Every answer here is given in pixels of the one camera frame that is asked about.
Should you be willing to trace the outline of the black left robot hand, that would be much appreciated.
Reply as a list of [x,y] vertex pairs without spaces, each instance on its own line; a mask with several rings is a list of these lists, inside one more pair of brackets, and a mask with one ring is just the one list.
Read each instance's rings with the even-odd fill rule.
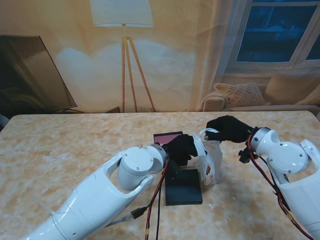
[[188,134],[181,134],[162,146],[168,159],[178,166],[186,166],[192,157],[197,157],[198,152],[194,138]]

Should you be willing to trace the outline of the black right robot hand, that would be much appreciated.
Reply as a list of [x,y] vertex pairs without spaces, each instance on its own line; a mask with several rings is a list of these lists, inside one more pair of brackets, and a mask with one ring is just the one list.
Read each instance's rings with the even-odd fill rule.
[[205,136],[210,141],[230,141],[233,143],[245,142],[254,128],[238,120],[234,116],[224,115],[206,124],[206,128],[217,130],[217,132],[206,131]]

